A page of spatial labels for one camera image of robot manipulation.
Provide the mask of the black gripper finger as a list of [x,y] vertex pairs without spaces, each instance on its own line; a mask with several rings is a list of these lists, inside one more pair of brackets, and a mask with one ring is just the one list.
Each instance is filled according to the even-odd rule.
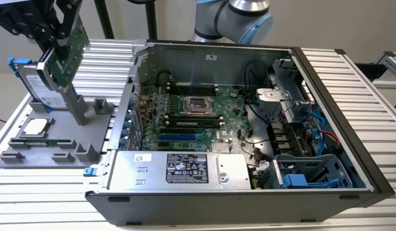
[[60,63],[65,63],[83,46],[83,23],[79,16],[83,1],[56,0],[55,2],[64,15],[57,28],[59,46],[55,46],[55,52]]
[[59,20],[33,21],[33,36],[39,46],[59,46]]

